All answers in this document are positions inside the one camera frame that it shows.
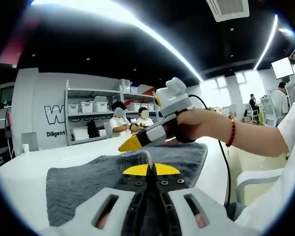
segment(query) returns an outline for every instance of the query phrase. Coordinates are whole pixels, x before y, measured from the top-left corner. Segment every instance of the paper cup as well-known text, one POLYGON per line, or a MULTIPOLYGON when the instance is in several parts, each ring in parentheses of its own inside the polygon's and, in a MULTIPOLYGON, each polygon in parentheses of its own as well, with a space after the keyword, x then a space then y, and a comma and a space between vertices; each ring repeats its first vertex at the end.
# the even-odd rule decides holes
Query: paper cup
POLYGON ((30 152, 30 148, 29 148, 29 145, 28 144, 23 144, 23 152, 25 154, 28 154, 30 152))

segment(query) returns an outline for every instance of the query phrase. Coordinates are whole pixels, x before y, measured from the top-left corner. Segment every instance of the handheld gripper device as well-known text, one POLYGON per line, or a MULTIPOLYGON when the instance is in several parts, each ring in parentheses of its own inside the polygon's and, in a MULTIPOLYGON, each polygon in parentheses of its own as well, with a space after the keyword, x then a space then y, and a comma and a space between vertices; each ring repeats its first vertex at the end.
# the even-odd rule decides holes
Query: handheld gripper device
POLYGON ((159 88, 155 93, 156 104, 164 120, 139 131, 131 136, 119 147, 119 151, 134 151, 150 144, 161 144, 166 139, 176 137, 181 143, 190 143, 184 137, 177 125, 177 116, 191 106, 191 101, 186 94, 186 85, 177 77, 166 82, 166 88, 159 88))

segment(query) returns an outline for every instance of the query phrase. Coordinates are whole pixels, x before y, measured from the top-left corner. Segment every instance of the bolt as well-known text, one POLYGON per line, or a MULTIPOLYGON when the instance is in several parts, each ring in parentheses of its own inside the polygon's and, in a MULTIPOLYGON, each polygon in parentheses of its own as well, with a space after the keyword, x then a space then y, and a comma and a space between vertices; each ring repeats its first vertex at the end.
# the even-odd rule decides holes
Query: bolt
POLYGON ((119 183, 120 183, 120 184, 125 184, 125 183, 127 183, 127 181, 121 179, 121 180, 119 180, 119 183))
POLYGON ((185 180, 184 179, 177 179, 177 183, 185 183, 185 180))
POLYGON ((143 183, 141 182, 141 181, 138 181, 138 182, 135 182, 135 184, 134 184, 135 186, 142 186, 143 185, 143 183))
POLYGON ((167 185, 168 184, 168 181, 162 181, 161 184, 162 185, 167 185))

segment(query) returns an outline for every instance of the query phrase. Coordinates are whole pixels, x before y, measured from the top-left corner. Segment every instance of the air conditioner vent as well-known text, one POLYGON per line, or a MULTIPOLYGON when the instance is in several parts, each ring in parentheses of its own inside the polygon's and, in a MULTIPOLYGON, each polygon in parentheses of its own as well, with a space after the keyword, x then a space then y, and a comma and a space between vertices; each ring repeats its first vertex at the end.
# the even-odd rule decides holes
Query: air conditioner vent
POLYGON ((248 0, 206 0, 217 22, 248 17, 248 0))

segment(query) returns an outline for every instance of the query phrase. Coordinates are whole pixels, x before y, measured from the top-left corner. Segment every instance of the hand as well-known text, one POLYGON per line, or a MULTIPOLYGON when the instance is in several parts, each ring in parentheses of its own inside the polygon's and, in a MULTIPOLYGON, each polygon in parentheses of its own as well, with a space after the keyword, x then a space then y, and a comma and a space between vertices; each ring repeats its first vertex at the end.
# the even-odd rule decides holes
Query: hand
POLYGON ((124 124, 125 130, 130 129, 130 124, 124 124))
POLYGON ((216 115, 216 112, 193 109, 179 114, 177 122, 179 126, 183 126, 181 130, 185 132, 186 137, 194 140, 202 136, 207 136, 211 126, 210 124, 216 115))
POLYGON ((131 131, 136 133, 139 132, 141 130, 141 127, 139 127, 137 124, 134 124, 131 126, 131 131))

